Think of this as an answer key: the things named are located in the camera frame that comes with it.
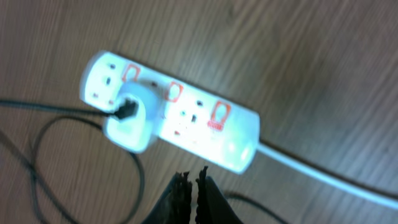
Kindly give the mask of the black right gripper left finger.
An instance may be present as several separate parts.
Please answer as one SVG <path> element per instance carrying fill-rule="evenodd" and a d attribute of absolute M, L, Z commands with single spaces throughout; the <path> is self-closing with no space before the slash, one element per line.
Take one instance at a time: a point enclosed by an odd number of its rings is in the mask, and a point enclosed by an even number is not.
<path fill-rule="evenodd" d="M 192 182 L 189 172 L 176 172 L 142 224 L 190 223 Z"/>

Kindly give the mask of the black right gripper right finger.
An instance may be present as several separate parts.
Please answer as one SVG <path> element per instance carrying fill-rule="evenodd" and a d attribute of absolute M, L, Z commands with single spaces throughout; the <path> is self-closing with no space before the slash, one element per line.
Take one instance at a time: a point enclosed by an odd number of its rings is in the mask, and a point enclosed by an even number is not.
<path fill-rule="evenodd" d="M 195 181 L 198 184 L 196 224 L 242 224 L 205 166 Z"/>

